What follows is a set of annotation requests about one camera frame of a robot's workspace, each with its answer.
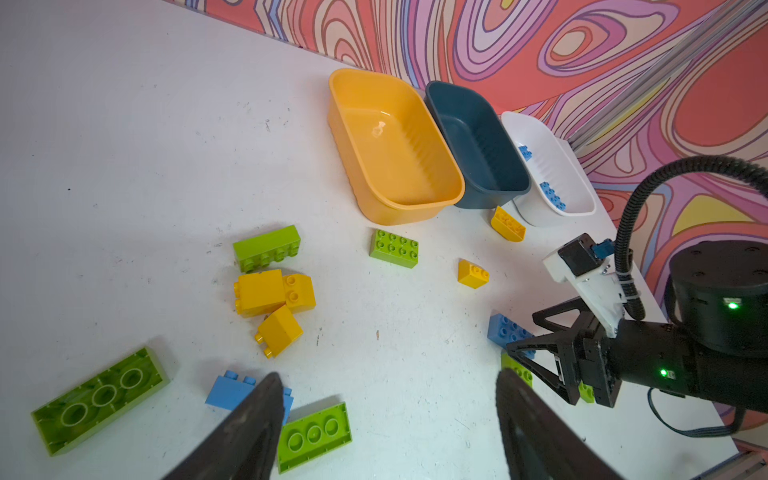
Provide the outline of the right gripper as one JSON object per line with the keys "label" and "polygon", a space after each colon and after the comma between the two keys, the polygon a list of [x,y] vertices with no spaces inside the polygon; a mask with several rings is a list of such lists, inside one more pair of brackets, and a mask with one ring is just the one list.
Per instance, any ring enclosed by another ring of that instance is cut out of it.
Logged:
{"label": "right gripper", "polygon": [[506,352],[571,405],[578,402],[580,384],[608,408],[624,383],[698,396],[695,348],[670,323],[622,319],[610,338],[579,297],[537,311],[532,319],[547,333],[511,342]]}

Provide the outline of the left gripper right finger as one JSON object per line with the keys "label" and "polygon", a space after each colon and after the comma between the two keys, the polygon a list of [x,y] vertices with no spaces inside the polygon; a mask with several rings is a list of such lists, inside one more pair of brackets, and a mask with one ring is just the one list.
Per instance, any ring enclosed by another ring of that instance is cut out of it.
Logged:
{"label": "left gripper right finger", "polygon": [[514,371],[496,380],[496,409],[512,479],[618,479]]}

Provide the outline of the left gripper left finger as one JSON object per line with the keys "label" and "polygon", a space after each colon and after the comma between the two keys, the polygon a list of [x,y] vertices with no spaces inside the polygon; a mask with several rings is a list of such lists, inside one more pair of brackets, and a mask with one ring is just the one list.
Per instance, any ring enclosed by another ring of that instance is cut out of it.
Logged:
{"label": "left gripper left finger", "polygon": [[256,388],[175,469],[168,479],[267,479],[285,418],[276,372]]}

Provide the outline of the blue lego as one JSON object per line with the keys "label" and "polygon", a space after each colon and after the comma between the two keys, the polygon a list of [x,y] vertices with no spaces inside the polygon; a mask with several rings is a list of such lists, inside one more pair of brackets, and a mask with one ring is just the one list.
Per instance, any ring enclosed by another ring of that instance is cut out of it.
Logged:
{"label": "blue lego", "polygon": [[217,408],[233,411],[257,386],[255,378],[239,375],[227,370],[216,378],[205,403]]}
{"label": "blue lego", "polygon": [[525,145],[520,145],[520,146],[518,147],[518,149],[520,150],[520,152],[521,152],[521,154],[522,154],[523,158],[524,158],[526,161],[529,161],[529,160],[530,160],[530,159],[533,157],[533,153],[532,153],[532,152],[531,152],[531,151],[528,149],[528,147],[527,147],[527,146],[525,146]]}
{"label": "blue lego", "polygon": [[506,349],[509,343],[532,337],[532,333],[502,314],[494,314],[489,319],[487,338],[502,349]]}
{"label": "blue lego", "polygon": [[549,182],[541,182],[539,184],[540,189],[544,193],[547,200],[558,210],[565,211],[566,203],[557,194],[556,190],[550,185]]}

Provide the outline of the yellow sloped lego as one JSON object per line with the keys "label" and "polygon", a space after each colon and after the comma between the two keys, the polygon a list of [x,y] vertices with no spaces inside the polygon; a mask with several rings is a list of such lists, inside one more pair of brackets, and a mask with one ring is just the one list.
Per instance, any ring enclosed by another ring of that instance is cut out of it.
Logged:
{"label": "yellow sloped lego", "polygon": [[494,210],[490,225],[507,241],[519,243],[525,238],[526,228],[499,206]]}

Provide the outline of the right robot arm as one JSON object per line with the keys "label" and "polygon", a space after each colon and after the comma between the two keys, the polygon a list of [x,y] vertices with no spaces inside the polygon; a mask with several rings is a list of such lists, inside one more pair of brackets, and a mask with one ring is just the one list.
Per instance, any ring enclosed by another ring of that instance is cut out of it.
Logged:
{"label": "right robot arm", "polygon": [[623,383],[678,397],[732,406],[724,426],[688,431],[691,438],[728,437],[748,411],[767,408],[767,247],[747,240],[703,241],[669,263],[664,323],[646,318],[632,274],[634,226],[650,195],[689,173],[740,181],[760,194],[767,172],[754,163],[715,155],[673,161],[632,192],[614,239],[582,234],[545,258],[554,281],[577,296],[540,310],[544,334],[507,342],[507,354],[569,404],[580,387],[613,407]]}

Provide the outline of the yellow lego cluster block one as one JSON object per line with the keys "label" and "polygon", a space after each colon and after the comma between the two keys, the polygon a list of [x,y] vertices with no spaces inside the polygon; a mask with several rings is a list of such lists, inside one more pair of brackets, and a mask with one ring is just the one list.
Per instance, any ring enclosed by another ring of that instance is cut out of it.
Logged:
{"label": "yellow lego cluster block one", "polygon": [[270,314],[286,304],[280,269],[242,275],[233,289],[235,310],[244,318]]}

